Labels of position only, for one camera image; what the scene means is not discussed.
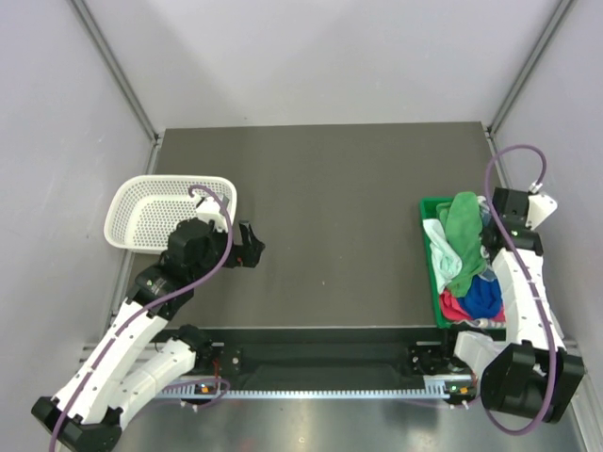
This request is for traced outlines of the green microfiber towel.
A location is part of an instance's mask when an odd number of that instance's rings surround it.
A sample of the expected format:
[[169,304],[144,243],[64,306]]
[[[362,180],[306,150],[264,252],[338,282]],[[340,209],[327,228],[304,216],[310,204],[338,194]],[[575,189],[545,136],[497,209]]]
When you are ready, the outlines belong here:
[[448,244],[462,263],[459,274],[447,285],[447,289],[453,297],[463,298],[473,279],[487,267],[481,253],[483,225],[478,197],[474,192],[458,193],[451,201],[437,204],[435,212]]

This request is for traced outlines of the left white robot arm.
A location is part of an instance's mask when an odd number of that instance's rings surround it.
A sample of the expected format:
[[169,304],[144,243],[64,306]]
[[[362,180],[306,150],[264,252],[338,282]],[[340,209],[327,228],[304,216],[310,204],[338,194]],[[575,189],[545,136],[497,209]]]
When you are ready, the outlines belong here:
[[135,278],[103,339],[72,379],[55,395],[40,397],[32,415],[51,435],[49,450],[110,451],[135,415],[188,372],[209,374],[220,390],[218,353],[209,335],[179,328],[152,359],[133,365],[142,350],[175,317],[199,285],[221,268],[258,265],[265,244],[247,221],[238,224],[241,243],[213,221],[183,220],[157,261]]

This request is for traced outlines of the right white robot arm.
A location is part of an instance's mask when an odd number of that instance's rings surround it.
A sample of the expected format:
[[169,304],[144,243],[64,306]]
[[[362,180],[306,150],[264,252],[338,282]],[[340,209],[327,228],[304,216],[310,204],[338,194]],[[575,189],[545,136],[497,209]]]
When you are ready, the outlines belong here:
[[500,288],[505,338],[460,332],[439,352],[450,372],[476,375],[483,407],[524,418],[544,410],[559,422],[585,374],[583,360],[568,353],[557,331],[543,282],[544,249],[536,228],[557,208],[544,194],[496,188],[498,219],[482,231]]

